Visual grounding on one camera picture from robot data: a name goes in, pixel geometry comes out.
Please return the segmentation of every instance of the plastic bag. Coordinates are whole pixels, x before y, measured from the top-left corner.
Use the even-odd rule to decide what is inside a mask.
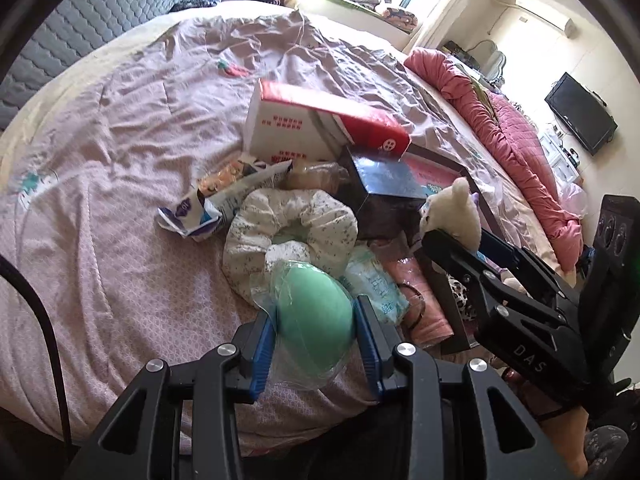
[[[558,199],[562,209],[579,219],[587,216],[589,202],[587,192],[575,182],[563,182],[558,189]]]
[[[425,279],[418,261],[411,256],[403,236],[377,240],[371,250],[409,302],[402,328],[409,339],[422,348],[434,346],[453,335],[440,303]]]
[[[330,195],[349,181],[349,172],[337,162],[312,162],[297,158],[284,179],[282,189],[322,189]]]
[[[317,267],[276,262],[268,281],[251,276],[252,300],[276,327],[269,380],[296,390],[322,388],[344,368],[355,339],[353,304]]]
[[[356,246],[351,251],[347,268],[339,281],[352,298],[360,294],[368,296],[376,317],[382,323],[400,323],[409,308],[407,299],[367,246]]]

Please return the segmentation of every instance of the air conditioner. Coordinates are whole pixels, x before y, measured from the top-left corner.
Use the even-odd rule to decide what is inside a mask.
[[[516,6],[557,28],[568,38],[576,31],[571,18],[540,0],[516,0]]]

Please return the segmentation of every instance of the gray quilted headboard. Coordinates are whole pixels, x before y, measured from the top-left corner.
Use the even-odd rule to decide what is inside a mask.
[[[42,86],[101,45],[180,0],[63,0],[0,84],[0,134]]]

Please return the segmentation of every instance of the screw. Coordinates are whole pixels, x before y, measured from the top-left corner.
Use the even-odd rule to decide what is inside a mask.
[[[475,372],[484,372],[487,368],[486,361],[476,357],[469,361],[469,367]]]
[[[146,364],[145,368],[149,372],[159,372],[164,368],[164,362],[162,362],[162,359],[151,359],[151,361]]]
[[[406,357],[415,354],[415,346],[413,346],[411,343],[400,343],[398,346],[396,346],[396,350],[400,355]]]
[[[219,355],[233,355],[236,353],[236,346],[231,343],[224,343],[218,347]]]

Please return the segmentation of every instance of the food package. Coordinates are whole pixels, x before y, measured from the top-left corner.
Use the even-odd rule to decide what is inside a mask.
[[[171,208],[159,207],[158,225],[184,238],[204,240],[231,223],[242,201],[253,190],[276,187],[290,165],[288,160],[268,166],[248,153],[241,153],[219,171],[202,177]]]
[[[345,144],[399,158],[410,143],[394,117],[318,90],[258,80],[244,124],[244,150],[269,163],[334,161]]]
[[[340,184],[349,181],[349,172],[336,162],[313,162],[303,158],[293,161],[282,189],[321,189],[335,196]]]

